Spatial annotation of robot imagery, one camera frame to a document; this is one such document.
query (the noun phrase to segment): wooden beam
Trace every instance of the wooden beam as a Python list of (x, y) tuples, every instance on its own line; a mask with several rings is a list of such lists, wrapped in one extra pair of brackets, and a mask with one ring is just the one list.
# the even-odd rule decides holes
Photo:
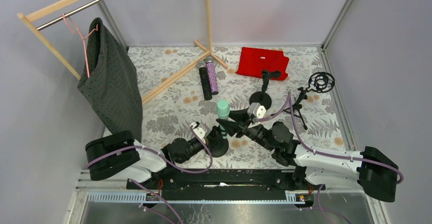
[(44, 16), (46, 16), (48, 14), (51, 14), (51, 13), (57, 11), (57, 10), (60, 10), (60, 9), (66, 7), (68, 5), (70, 5), (72, 3), (77, 2), (77, 1), (79, 1), (79, 0), (60, 0), (60, 1), (56, 2), (56, 3), (54, 3), (54, 4), (51, 4), (51, 5), (43, 8), (43, 9), (40, 9), (40, 10), (34, 12), (34, 13), (31, 13), (31, 14), (27, 15), (26, 18), (30, 22), (33, 22), (33, 21), (35, 21), (37, 19), (40, 19), (40, 18), (42, 18), (42, 17), (44, 17)]
[(213, 36), (211, 33), (211, 9), (210, 9), (210, 0), (205, 0), (205, 19), (207, 23), (207, 47), (210, 51), (210, 54), (213, 53)]
[(161, 93), (163, 90), (165, 90), (167, 87), (169, 87), (171, 84), (173, 84), (178, 79), (182, 78), (184, 75), (186, 75), (189, 71), (191, 71), (197, 64), (198, 61), (203, 60), (207, 55), (209, 55), (210, 52), (207, 51), (203, 53), (201, 56), (199, 56), (197, 59), (192, 61), (190, 64), (188, 64), (186, 67), (175, 73), (174, 75), (170, 76), (167, 80), (162, 82), (160, 85), (158, 85), (156, 88), (148, 92), (146, 95), (143, 96), (143, 104), (150, 101), (150, 99), (154, 98), (156, 95)]
[(195, 46), (199, 47), (203, 52), (207, 52), (207, 48), (204, 47), (199, 41), (194, 40)]
[(211, 54), (213, 56), (213, 58), (225, 69), (228, 69), (228, 65), (221, 60), (221, 58), (219, 58), (218, 56), (216, 56), (214, 53)]
[(23, 13), (18, 13), (17, 15), (18, 18), (30, 29), (30, 31), (32, 31), (33, 34), (35, 34), (35, 36), (39, 38), (39, 40), (41, 40), (41, 42), (45, 44), (45, 46), (52, 52), (52, 54), (54, 54), (57, 59), (59, 59), (60, 62), (66, 66), (72, 75), (74, 75), (79, 80), (81, 76), (78, 74), (78, 72), (70, 65), (69, 62), (67, 62), (67, 60), (57, 51), (57, 49), (48, 41), (48, 39), (36, 29), (36, 27), (25, 17)]

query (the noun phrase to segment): red folded shirt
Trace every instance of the red folded shirt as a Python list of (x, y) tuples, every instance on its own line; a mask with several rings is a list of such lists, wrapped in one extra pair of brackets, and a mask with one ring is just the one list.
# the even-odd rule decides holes
[(272, 80), (285, 80), (288, 77), (288, 62), (289, 58), (284, 56), (283, 51), (244, 47), (241, 49), (237, 74), (262, 78), (262, 70), (280, 71), (282, 75)]

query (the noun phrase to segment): pink hanger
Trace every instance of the pink hanger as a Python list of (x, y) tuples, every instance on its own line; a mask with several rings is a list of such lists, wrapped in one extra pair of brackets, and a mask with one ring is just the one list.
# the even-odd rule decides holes
[[(99, 24), (96, 25), (96, 28), (93, 29), (87, 36), (83, 37), (83, 35), (81, 34), (81, 32), (79, 31), (78, 27), (75, 25), (75, 23), (72, 21), (71, 17), (68, 17), (70, 22), (72, 23), (73, 27), (75, 27), (76, 32), (78, 32), (78, 35), (81, 37), (82, 41), (83, 41), (83, 45), (84, 45), (84, 56), (86, 57), (86, 69), (87, 69), (87, 77), (90, 77), (90, 70), (89, 70), (89, 61), (87, 60), (87, 48), (86, 48), (86, 42), (85, 40), (94, 32), (98, 30), (98, 26)], [(70, 32), (72, 32), (72, 34), (74, 34), (72, 28), (69, 26), (69, 24), (66, 21), (65, 18), (65, 13), (63, 13), (63, 20), (66, 23), (66, 26), (69, 28)]]

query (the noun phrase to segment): dark green cloth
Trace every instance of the dark green cloth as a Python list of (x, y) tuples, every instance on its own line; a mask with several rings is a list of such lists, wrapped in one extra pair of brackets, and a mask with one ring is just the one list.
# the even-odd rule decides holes
[(100, 18), (92, 21), (89, 32), (96, 25), (98, 31), (89, 36), (87, 43), (90, 78), (84, 64), (78, 90), (110, 132), (129, 130), (141, 141), (143, 107), (137, 69)]

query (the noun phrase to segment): floral pattern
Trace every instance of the floral pattern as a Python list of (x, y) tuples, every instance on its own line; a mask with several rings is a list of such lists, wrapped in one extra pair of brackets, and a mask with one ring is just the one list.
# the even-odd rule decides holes
[[(315, 47), (278, 48), (290, 58), (288, 78), (285, 81), (271, 80), (267, 93), (273, 100), (267, 114), (279, 110), (284, 103), (288, 90), (293, 98), (298, 95), (297, 88), (306, 86), (309, 76), (322, 71), (321, 60)], [(229, 66), (225, 70), (217, 63), (215, 69), (218, 77), (219, 94), (210, 101), (205, 101), (198, 69), (193, 69), (176, 81), (165, 91), (143, 105), (143, 139), (142, 143), (154, 149), (160, 149), (177, 137), (187, 140), (192, 138), (189, 124), (194, 121), (206, 123), (210, 128), (217, 125), (215, 121), (216, 105), (220, 99), (229, 102), (231, 110), (244, 109), (249, 106), (249, 97), (261, 90), (262, 80), (254, 77), (237, 75), (241, 47), (215, 47), (214, 53)], [(128, 52), (137, 67), (138, 86), (141, 95), (158, 86), (161, 82), (192, 62), (202, 54), (196, 47), (154, 48), (131, 47)], [(308, 94), (302, 103), (302, 114), (308, 130), (303, 129), (297, 120), (302, 139), (317, 147), (344, 150), (339, 124), (335, 114), (335, 104), (330, 94)], [(275, 120), (264, 122), (270, 128), (279, 120), (293, 132), (291, 116), (283, 113)], [(267, 151), (247, 137), (229, 138), (230, 148), (226, 155), (215, 158), (213, 168), (234, 169), (281, 169)], [(204, 168), (209, 164), (205, 152), (192, 157), (182, 167)]]

